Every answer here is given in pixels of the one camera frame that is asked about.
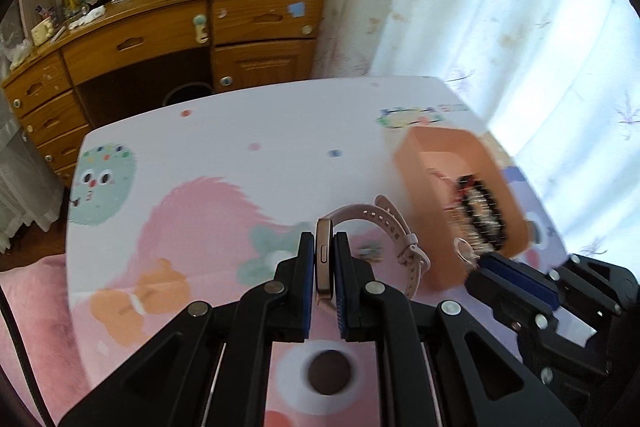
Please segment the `cartoon printed table mat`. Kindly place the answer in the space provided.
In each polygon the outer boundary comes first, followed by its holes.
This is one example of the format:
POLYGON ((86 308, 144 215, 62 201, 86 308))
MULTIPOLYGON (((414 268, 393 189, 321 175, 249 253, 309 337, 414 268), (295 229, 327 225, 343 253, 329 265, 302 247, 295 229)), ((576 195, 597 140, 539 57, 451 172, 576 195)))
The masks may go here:
POLYGON ((300 234, 336 208, 384 195, 414 232, 394 155, 416 126, 488 133, 430 77, 275 84, 89 133, 70 184, 66 239, 70 314, 89 384, 192 301, 232 303, 270 280, 300 234))

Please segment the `pink plastic tray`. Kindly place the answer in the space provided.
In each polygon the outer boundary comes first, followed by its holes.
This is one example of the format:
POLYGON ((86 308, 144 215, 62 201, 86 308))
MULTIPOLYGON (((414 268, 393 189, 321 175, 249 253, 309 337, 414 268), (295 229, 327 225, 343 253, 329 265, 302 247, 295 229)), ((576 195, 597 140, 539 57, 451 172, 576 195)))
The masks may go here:
POLYGON ((431 259, 424 286, 431 291, 461 285, 471 270, 471 218, 462 208, 458 180, 470 174, 497 203, 506 225, 499 253, 513 258, 529 246, 528 225, 502 169, 511 164, 487 132, 410 127, 394 155, 411 204, 411 223, 431 259))

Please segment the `pink smartwatch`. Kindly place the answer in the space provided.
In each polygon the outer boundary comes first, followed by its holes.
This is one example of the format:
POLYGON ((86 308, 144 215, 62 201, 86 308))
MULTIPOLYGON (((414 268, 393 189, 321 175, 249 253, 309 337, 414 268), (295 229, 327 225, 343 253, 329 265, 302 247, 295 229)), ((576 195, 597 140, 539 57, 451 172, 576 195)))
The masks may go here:
POLYGON ((330 240, 334 228, 347 221, 364 221, 376 226, 376 231, 357 236, 356 258, 380 262, 385 253, 393 253, 406 269, 405 295, 413 299, 419 289, 422 274, 431 268, 431 260, 419 245, 398 208, 384 195, 375 197, 373 204, 352 204, 335 209, 321 217, 316 224, 316 299, 318 305, 334 309, 335 261, 330 260, 330 240))

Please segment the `wooden desk with drawers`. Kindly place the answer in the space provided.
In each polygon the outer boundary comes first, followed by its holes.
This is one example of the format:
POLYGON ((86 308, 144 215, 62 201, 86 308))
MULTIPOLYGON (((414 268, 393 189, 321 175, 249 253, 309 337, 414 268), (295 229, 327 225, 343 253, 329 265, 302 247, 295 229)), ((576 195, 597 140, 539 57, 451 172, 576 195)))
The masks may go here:
POLYGON ((192 98, 309 78, 324 0, 124 0, 35 48, 2 88, 64 184, 91 130, 192 98))

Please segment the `white lace covered furniture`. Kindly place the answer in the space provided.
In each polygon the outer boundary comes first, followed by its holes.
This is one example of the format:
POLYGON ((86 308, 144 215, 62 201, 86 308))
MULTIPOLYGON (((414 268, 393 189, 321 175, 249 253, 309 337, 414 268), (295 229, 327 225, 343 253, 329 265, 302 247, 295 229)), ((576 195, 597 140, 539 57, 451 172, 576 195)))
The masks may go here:
POLYGON ((38 153, 1 92, 1 254, 25 225, 47 232, 60 217, 64 186, 38 153))

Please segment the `white floral curtain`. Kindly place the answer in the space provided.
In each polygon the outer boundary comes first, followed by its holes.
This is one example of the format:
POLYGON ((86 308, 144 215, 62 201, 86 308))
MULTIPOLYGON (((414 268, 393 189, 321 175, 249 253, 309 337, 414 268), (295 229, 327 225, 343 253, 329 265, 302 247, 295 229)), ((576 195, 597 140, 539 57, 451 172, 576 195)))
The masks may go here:
POLYGON ((326 0, 314 75, 441 79, 524 171, 570 251, 638 269, 629 0, 326 0))

